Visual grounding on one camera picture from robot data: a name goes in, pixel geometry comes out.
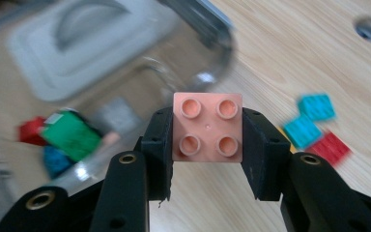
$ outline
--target green lego brick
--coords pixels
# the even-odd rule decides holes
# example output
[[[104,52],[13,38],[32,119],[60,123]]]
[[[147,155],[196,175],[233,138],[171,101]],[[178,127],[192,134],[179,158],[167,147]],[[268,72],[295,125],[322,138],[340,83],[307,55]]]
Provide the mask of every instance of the green lego brick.
[[[73,161],[92,154],[101,137],[71,111],[60,111],[46,120],[41,136],[51,145],[64,151]]]

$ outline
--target teal lego brick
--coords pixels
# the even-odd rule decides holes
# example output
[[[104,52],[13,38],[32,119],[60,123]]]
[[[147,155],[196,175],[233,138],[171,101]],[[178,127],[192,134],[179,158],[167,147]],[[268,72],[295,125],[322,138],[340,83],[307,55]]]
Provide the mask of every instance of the teal lego brick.
[[[297,148],[307,148],[322,136],[322,132],[306,116],[299,116],[284,126],[284,132]]]
[[[324,121],[335,118],[332,102],[327,94],[304,95],[298,102],[301,115],[312,121]]]

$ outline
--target plastic container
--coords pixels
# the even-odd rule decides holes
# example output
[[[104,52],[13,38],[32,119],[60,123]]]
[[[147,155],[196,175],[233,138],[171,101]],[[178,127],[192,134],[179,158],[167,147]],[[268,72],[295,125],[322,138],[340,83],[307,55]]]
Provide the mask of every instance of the plastic container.
[[[217,83],[233,50],[228,19],[207,1],[80,2],[60,1],[25,18],[7,38],[44,109],[30,110],[36,113],[30,118],[69,107],[103,133],[118,134],[48,183],[69,194],[100,181],[110,159],[133,149],[151,115],[171,105],[175,92],[203,92]]]

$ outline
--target toy brick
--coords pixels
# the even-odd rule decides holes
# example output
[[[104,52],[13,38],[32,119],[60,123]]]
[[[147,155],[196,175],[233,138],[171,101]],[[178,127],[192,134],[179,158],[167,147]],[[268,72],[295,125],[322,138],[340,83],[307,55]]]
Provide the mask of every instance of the toy brick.
[[[241,162],[242,107],[239,94],[174,94],[173,160]]]
[[[20,142],[34,144],[38,146],[46,145],[46,141],[40,136],[40,131],[44,127],[45,119],[36,117],[18,128],[18,140]]]
[[[64,151],[73,161],[80,161],[92,154],[101,138],[75,112],[63,110],[50,116],[41,136],[51,145]]]
[[[44,146],[43,163],[51,179],[55,179],[73,165],[64,152],[52,146]]]
[[[327,94],[302,96],[298,107],[301,115],[312,121],[328,120],[335,117],[335,111]]]
[[[321,140],[306,149],[306,152],[318,155],[334,166],[348,156],[351,153],[351,149],[335,134],[328,132]]]
[[[283,130],[282,128],[277,128],[277,129],[279,130],[279,132],[282,133],[282,135],[284,135],[284,137],[286,137],[286,138],[289,140],[287,134],[284,132],[284,130]],[[291,147],[290,147],[289,150],[291,151],[292,154],[297,152],[297,149],[295,149],[295,147],[294,147],[294,145],[292,144],[292,142],[291,142]]]
[[[286,124],[284,131],[296,148],[307,148],[322,137],[322,132],[306,116],[299,116]]]

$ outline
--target red lego brick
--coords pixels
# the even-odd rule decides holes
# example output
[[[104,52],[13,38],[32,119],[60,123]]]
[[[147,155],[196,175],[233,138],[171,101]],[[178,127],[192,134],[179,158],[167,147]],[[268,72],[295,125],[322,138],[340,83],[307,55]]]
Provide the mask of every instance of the red lego brick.
[[[44,126],[45,119],[36,117],[19,127],[19,141],[38,146],[44,146],[47,142],[40,136],[41,128]]]
[[[173,160],[241,162],[242,107],[239,94],[176,93]]]
[[[327,160],[330,165],[335,166],[344,159],[351,149],[349,149],[335,134],[328,132],[324,137],[306,149],[306,152],[318,155]]]

